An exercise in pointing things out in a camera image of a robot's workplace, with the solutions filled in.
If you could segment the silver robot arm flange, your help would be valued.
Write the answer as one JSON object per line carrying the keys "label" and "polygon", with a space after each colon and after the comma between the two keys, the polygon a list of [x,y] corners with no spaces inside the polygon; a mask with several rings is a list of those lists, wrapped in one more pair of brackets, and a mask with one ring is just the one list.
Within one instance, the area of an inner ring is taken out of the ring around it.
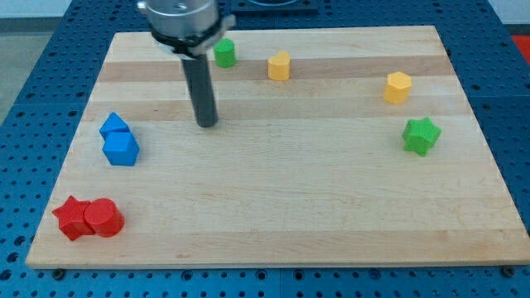
{"label": "silver robot arm flange", "polygon": [[216,0],[139,0],[152,37],[178,55],[204,55],[236,25],[234,15],[219,11]]}

